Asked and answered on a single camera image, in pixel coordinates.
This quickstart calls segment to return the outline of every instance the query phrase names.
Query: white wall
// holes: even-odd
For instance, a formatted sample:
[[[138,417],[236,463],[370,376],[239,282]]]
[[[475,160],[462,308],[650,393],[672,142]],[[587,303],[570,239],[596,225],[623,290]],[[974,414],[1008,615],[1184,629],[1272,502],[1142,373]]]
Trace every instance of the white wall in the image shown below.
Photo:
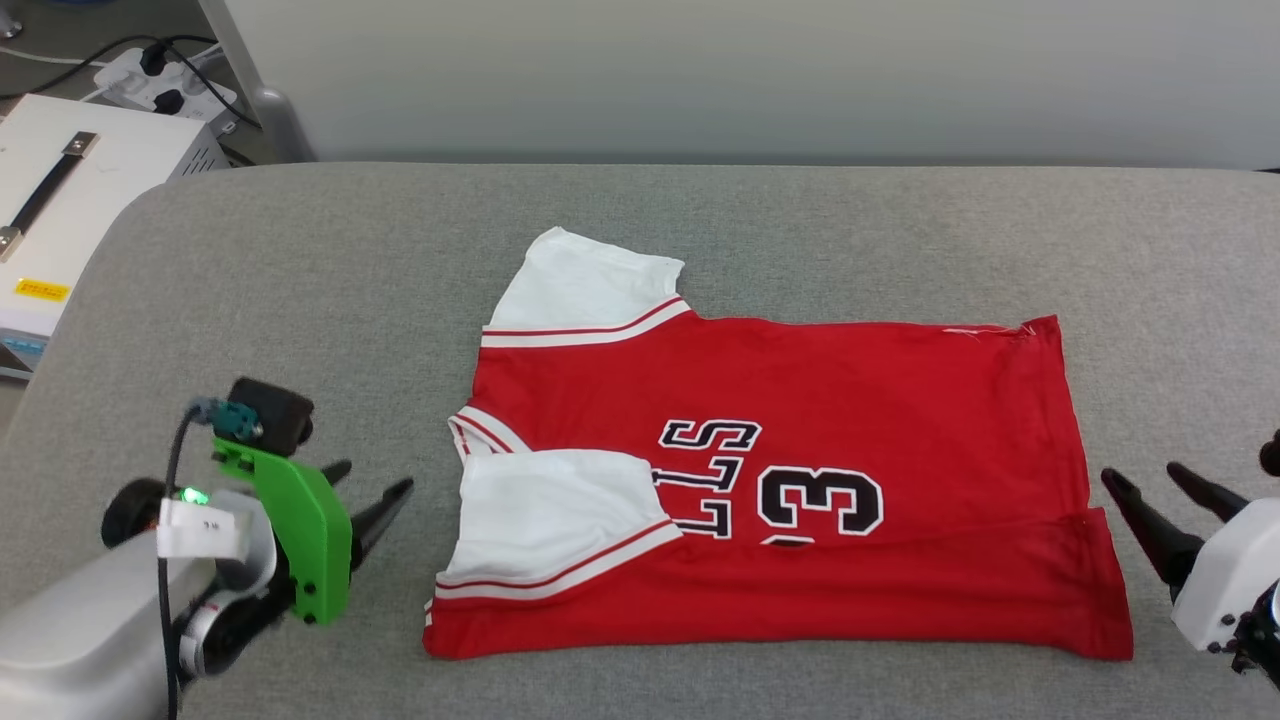
[[[1280,165],[1277,0],[205,3],[320,159]]]

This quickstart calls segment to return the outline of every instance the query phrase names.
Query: yellow label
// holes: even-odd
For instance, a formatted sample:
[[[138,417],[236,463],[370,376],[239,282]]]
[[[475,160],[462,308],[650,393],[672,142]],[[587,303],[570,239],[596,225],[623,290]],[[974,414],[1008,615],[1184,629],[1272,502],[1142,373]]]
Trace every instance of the yellow label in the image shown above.
[[[64,284],[56,283],[42,283],[40,281],[28,281],[22,278],[18,281],[18,287],[13,288],[18,295],[26,295],[27,297],[38,297],[41,300],[52,300],[54,302],[61,302],[67,300],[67,295],[70,293],[72,288]]]

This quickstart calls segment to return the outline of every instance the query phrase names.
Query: black cable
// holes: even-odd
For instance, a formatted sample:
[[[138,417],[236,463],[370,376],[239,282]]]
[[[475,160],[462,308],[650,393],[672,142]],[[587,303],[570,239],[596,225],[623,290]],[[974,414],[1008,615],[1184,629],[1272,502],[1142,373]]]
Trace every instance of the black cable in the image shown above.
[[[232,150],[230,147],[227,147],[227,145],[224,145],[221,142],[219,142],[218,146],[223,149],[223,152],[228,158],[230,158],[232,160],[236,160],[237,163],[239,163],[241,167],[252,168],[252,167],[257,165],[257,163],[255,163],[253,160],[250,160],[243,152],[239,152],[237,150]]]
[[[28,94],[32,94],[32,92],[44,92],[44,91],[49,90],[50,87],[54,87],[55,85],[65,82],[67,79],[69,79],[76,73],[83,70],[87,67],[90,67],[90,63],[92,63],[93,60],[97,60],[99,58],[101,58],[102,55],[108,54],[109,51],[119,47],[120,45],[124,45],[125,42],[133,42],[134,40],[146,40],[148,42],[157,42],[160,45],[164,45],[165,50],[168,50],[174,58],[178,58],[178,60],[180,60],[183,65],[187,65],[187,68],[196,76],[196,78],[200,79],[200,82],[205,83],[205,87],[209,88],[209,92],[211,92],[214,95],[214,97],[216,97],[218,101],[223,104],[224,108],[227,108],[228,110],[230,110],[233,115],[236,115],[237,118],[239,118],[241,120],[243,120],[246,124],[248,124],[251,127],[255,127],[257,129],[262,129],[262,126],[259,124],[257,120],[253,120],[252,118],[250,118],[244,113],[241,113],[236,106],[233,106],[230,102],[228,102],[227,99],[223,97],[223,94],[218,92],[218,88],[214,87],[212,81],[210,81],[209,77],[205,76],[205,73],[200,72],[200,68],[197,68],[196,65],[193,65],[191,63],[191,60],[187,59],[186,55],[183,55],[182,53],[179,53],[178,49],[173,46],[173,41],[174,40],[198,40],[201,42],[206,41],[206,40],[211,40],[211,38],[200,37],[200,36],[196,36],[196,35],[174,35],[172,37],[165,37],[165,38],[155,37],[154,35],[131,35],[128,37],[122,37],[120,40],[116,40],[115,42],[111,42],[106,47],[102,47],[97,53],[93,53],[88,58],[84,58],[83,60],[79,61],[78,65],[76,65],[72,69],[64,72],[63,74],[55,77],[54,79],[51,79],[49,82],[45,82],[42,85],[38,85],[38,86],[36,86],[36,87],[33,87],[31,90],[23,91],[23,92],[0,95],[0,100],[15,100],[18,97],[22,97],[23,95],[28,95]]]
[[[182,442],[187,438],[187,428],[201,414],[198,406],[187,409],[178,432],[169,446],[169,466],[164,473],[164,497],[172,498],[178,492],[178,457],[182,455]],[[178,639],[173,633],[173,615],[169,609],[169,561],[156,553],[156,580],[160,583],[160,637],[164,642],[165,684],[169,689],[169,720],[178,719]]]
[[[182,40],[189,40],[192,42],[204,42],[205,45],[218,45],[218,41],[212,37],[205,37],[202,35],[170,35],[166,37],[169,42],[178,42]]]
[[[23,95],[28,95],[28,94],[32,94],[32,92],[44,92],[44,91],[49,90],[50,87],[54,87],[55,85],[65,82],[67,79],[69,79],[76,73],[83,70],[87,67],[90,67],[90,63],[92,63],[93,60],[97,60],[99,58],[101,58],[102,55],[106,55],[111,50],[115,50],[120,45],[124,45],[125,42],[133,42],[134,40],[147,40],[147,41],[151,41],[151,42],[156,41],[156,38],[151,37],[150,35],[131,35],[128,37],[122,37],[120,40],[116,40],[115,42],[111,42],[106,47],[102,47],[97,53],[93,53],[88,58],[84,58],[83,60],[79,61],[78,65],[76,65],[72,69],[64,72],[63,74],[55,77],[54,79],[51,79],[49,82],[45,82],[45,83],[41,83],[41,85],[38,85],[36,87],[32,87],[31,90],[24,90],[22,92],[12,92],[12,94],[0,95],[0,100],[17,100],[18,97],[22,97]]]
[[[178,58],[179,60],[182,60],[182,64],[187,65],[187,69],[189,69],[192,72],[192,74],[195,74],[197,78],[200,78],[200,82],[205,83],[205,87],[209,88],[209,92],[212,92],[214,97],[216,97],[218,101],[221,102],[224,108],[227,108],[228,110],[230,110],[233,115],[236,115],[237,118],[239,118],[241,120],[243,120],[248,126],[252,126],[252,127],[255,127],[257,129],[262,129],[262,126],[260,126],[257,123],[257,120],[253,120],[252,118],[250,118],[244,113],[241,113],[239,110],[236,109],[236,106],[233,106],[230,102],[228,102],[227,99],[223,97],[223,94],[218,92],[218,88],[214,87],[212,81],[210,81],[207,77],[205,77],[205,73],[200,72],[200,68],[197,68],[196,65],[191,64],[191,60],[188,60],[186,55],[183,55],[182,53],[178,53],[178,50],[173,46],[173,42],[169,42],[168,40],[160,40],[159,37],[154,38],[154,40],[156,42],[164,45],[169,50],[169,53],[173,54],[174,58]]]

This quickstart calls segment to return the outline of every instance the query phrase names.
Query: white label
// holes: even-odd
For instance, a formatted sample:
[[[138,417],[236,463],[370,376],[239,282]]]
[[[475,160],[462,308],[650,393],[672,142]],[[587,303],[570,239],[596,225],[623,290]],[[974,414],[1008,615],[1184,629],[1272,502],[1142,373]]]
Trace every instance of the white label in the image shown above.
[[[160,557],[216,557],[243,561],[248,556],[250,515],[180,502],[160,501],[156,553]]]

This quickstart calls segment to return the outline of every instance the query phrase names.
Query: white box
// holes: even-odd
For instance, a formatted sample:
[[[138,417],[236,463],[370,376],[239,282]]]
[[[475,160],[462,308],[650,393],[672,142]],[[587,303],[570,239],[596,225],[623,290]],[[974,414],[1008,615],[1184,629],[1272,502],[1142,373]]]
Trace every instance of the white box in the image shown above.
[[[0,225],[77,132],[96,133],[97,142],[0,264],[0,348],[13,355],[0,350],[0,375],[31,377],[81,272],[125,205],[165,181],[229,167],[198,120],[27,95],[0,123]],[[52,300],[18,292],[32,282],[70,292],[49,292]]]

